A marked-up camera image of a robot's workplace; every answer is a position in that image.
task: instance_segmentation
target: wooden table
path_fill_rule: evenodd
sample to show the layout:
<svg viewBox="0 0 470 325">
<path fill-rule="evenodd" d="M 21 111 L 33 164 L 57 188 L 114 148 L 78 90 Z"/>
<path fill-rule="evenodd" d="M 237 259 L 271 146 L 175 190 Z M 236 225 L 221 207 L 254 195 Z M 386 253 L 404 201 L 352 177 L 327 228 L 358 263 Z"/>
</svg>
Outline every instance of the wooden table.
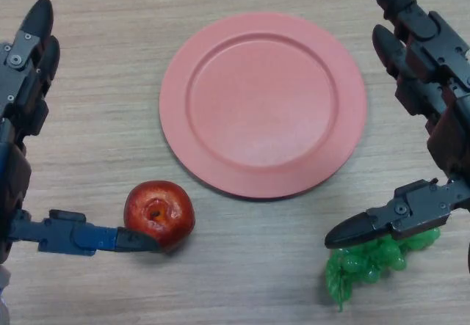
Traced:
<svg viewBox="0 0 470 325">
<path fill-rule="evenodd" d="M 0 0 L 11 39 L 36 0 Z M 455 213 L 442 237 L 404 272 L 356 288 L 343 313 L 325 292 L 323 238 L 342 219 L 391 198 L 395 187 L 444 178 L 427 152 L 424 118 L 410 117 L 371 42 L 375 0 L 52 0 L 62 58 L 50 114 L 27 139 L 32 181 L 24 207 L 96 224 L 123 223 L 128 192 L 144 180 L 182 185 L 197 227 L 169 256 L 37 253 L 16 244 L 5 266 L 12 324 L 467 324 L 470 218 Z M 470 40 L 469 0 L 419 0 Z M 274 10 L 317 23 L 355 57 L 369 116 L 353 157 L 318 189 L 276 202 L 236 200 L 201 185 L 175 160 L 159 126 L 159 89 L 181 44 L 238 12 Z"/>
</svg>

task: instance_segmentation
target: robotic hand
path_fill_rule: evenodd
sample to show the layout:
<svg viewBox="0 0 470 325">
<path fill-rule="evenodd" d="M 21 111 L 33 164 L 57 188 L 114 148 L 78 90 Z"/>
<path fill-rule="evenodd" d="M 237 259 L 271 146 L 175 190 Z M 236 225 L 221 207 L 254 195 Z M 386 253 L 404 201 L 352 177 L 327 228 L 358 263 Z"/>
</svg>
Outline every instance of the robotic hand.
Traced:
<svg viewBox="0 0 470 325">
<path fill-rule="evenodd" d="M 426 117 L 427 148 L 449 178 L 418 180 L 395 189 L 393 199 L 334 227 L 325 238 L 330 249 L 350 247 L 391 234 L 406 238 L 446 223 L 457 208 L 470 209 L 469 46 L 436 12 L 416 0 L 377 0 L 394 33 L 377 25 L 374 49 L 397 80 L 395 96 L 411 115 Z"/>
<path fill-rule="evenodd" d="M 31 176 L 24 138 L 40 133 L 48 115 L 45 97 L 59 64 L 53 21 L 51 2 L 38 0 L 13 44 L 0 43 L 0 264 L 20 240 L 39 243 L 40 252 L 72 255 L 158 250 L 143 233 L 94 226 L 82 213 L 51 210 L 42 222 L 32 222 L 22 208 Z"/>
</svg>

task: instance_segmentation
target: green grapes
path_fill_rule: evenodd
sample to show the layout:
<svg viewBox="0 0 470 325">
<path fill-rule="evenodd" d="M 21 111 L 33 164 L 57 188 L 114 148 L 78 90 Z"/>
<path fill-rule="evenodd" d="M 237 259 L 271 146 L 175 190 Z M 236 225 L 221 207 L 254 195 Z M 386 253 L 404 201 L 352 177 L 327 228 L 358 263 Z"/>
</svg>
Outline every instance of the green grapes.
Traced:
<svg viewBox="0 0 470 325">
<path fill-rule="evenodd" d="M 399 241 L 387 235 L 359 246 L 333 250 L 325 269 L 328 293 L 341 311 L 343 302 L 352 295 L 354 283 L 376 283 L 386 269 L 405 270 L 406 253 L 429 247 L 440 235 L 441 231 L 433 228 Z"/>
</svg>

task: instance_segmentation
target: red apple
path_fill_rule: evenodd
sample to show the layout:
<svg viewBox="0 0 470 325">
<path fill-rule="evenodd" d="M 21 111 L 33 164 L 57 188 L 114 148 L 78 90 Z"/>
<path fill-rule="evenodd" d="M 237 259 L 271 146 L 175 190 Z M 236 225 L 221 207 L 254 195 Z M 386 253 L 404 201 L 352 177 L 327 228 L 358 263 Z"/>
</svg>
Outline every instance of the red apple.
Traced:
<svg viewBox="0 0 470 325">
<path fill-rule="evenodd" d="M 124 225 L 155 238 L 164 251 L 182 242 L 195 225 L 188 194 L 165 180 L 141 183 L 129 193 L 124 207 Z"/>
</svg>

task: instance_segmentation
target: pink plate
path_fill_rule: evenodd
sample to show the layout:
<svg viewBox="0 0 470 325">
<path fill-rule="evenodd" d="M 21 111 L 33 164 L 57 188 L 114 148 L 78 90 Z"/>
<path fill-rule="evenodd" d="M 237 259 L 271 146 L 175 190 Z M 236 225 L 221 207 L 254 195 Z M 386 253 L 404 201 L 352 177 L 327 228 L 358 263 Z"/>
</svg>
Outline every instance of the pink plate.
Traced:
<svg viewBox="0 0 470 325">
<path fill-rule="evenodd" d="M 174 56 L 160 92 L 167 141 L 186 168 L 243 197 L 284 197 L 329 178 L 366 121 L 347 50 L 299 18 L 218 21 Z"/>
</svg>

